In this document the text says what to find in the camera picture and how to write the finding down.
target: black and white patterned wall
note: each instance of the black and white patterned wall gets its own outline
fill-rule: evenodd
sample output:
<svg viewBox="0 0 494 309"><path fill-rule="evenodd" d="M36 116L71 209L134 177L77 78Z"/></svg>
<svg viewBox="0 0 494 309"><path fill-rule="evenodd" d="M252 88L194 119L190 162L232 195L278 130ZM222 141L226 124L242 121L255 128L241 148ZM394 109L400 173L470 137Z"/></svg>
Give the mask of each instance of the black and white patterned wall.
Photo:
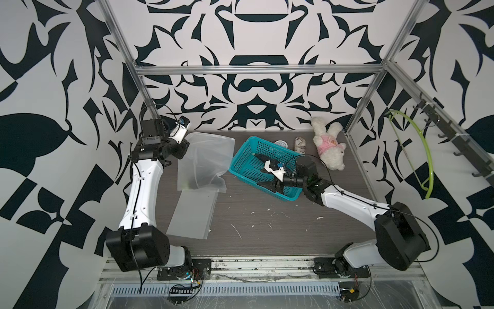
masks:
<svg viewBox="0 0 494 309"><path fill-rule="evenodd" d="M146 76L156 104L194 130L310 129L311 117L346 125L370 73ZM161 105L158 111L172 118Z"/></svg>
<svg viewBox="0 0 494 309"><path fill-rule="evenodd" d="M494 116L492 76L494 58L494 3L489 0L431 0L398 56L398 64L471 134L493 153ZM425 116L414 111L416 102L387 76L352 131L358 153L378 198L403 202L430 224L440 238L436 259L422 263L444 307L477 309L494 306L494 189L436 127L424 130L434 167L434 189L419 184L401 150L389 120L389 109L401 110L425 127ZM420 181L428 164L415 129L396 117L394 125ZM433 257L437 246L426 227Z"/></svg>
<svg viewBox="0 0 494 309"><path fill-rule="evenodd" d="M86 308L142 105L93 0L0 4L2 308Z"/></svg>
<svg viewBox="0 0 494 309"><path fill-rule="evenodd" d="M142 66L380 63L412 0L110 0ZM157 104L197 130L345 125L363 74L147 76ZM168 114L166 108L160 113Z"/></svg>

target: white stuffed bunny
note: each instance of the white stuffed bunny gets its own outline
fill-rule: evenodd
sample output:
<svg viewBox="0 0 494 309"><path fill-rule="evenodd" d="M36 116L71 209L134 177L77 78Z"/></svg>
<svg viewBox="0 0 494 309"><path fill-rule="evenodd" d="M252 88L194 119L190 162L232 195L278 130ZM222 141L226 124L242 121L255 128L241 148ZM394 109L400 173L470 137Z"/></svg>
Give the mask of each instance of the white stuffed bunny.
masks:
<svg viewBox="0 0 494 309"><path fill-rule="evenodd" d="M343 129L343 126L339 122L333 122L328 131L326 131L326 121L321 117L312 118L311 123L316 134L313 141L317 146L319 157L330 170L342 171L345 168L343 155L345 154L346 144L338 144L336 137Z"/></svg>

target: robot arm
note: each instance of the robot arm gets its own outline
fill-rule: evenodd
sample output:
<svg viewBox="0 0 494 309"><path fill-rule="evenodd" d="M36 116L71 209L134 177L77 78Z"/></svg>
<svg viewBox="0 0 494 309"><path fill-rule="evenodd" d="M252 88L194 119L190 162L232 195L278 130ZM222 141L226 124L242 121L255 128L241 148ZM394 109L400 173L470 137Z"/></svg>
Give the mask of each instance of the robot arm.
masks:
<svg viewBox="0 0 494 309"><path fill-rule="evenodd" d="M106 245L122 271L153 266L177 267L187 260L184 247L171 246L156 228L155 208L158 184L169 155L183 158L189 143L184 139L189 120L180 117L168 132L162 120L141 121L142 138L129 158L132 187L117 231L107 234Z"/></svg>
<svg viewBox="0 0 494 309"><path fill-rule="evenodd" d="M267 158L259 154L255 156L260 160ZM266 161L265 166L270 166L273 171L264 170L274 175L281 169L277 169L280 166L277 160ZM296 159L294 173L286 170L283 169L283 179L276 175L272 181L258 182L258 185L279 193L283 193L285 186L302 187L309 200L339 210L376 233L376 239L343 247L335 255L335 273L352 274L364 265L390 265L406 270L420 253L430 249L427 237L406 205L395 203L390 206L347 192L320 178L314 162L306 156Z"/></svg>

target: vent grille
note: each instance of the vent grille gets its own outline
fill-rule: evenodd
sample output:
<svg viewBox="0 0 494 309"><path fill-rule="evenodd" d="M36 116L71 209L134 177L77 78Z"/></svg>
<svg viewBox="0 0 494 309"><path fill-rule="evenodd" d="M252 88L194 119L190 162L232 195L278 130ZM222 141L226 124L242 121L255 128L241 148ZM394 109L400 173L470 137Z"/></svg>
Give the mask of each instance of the vent grille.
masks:
<svg viewBox="0 0 494 309"><path fill-rule="evenodd" d="M113 297L168 296L172 283L144 284L139 294L139 284L115 284ZM339 296L337 282L242 282L205 283L198 296L272 296L272 295L326 295Z"/></svg>

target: teal basket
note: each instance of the teal basket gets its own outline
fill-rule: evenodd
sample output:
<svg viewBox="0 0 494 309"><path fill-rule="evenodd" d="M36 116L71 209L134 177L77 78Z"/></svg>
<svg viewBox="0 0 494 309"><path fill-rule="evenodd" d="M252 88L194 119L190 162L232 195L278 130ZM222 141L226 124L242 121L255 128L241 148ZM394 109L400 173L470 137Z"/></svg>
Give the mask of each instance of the teal basket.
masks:
<svg viewBox="0 0 494 309"><path fill-rule="evenodd" d="M283 194L273 193L270 190L257 185L260 181L269 181L274 179L273 174L262 173L264 162L254 157L254 153L266 155L272 159L277 159L280 163L285 163L289 159L298 156L299 153L275 145L269 141L263 140L256 136L249 137L248 140L240 147L230 165L230 173L237 176L241 181L251 186L277 197L284 201L294 201L302 192L302 188L285 187ZM295 171L295 160L291 160L287 167Z"/></svg>

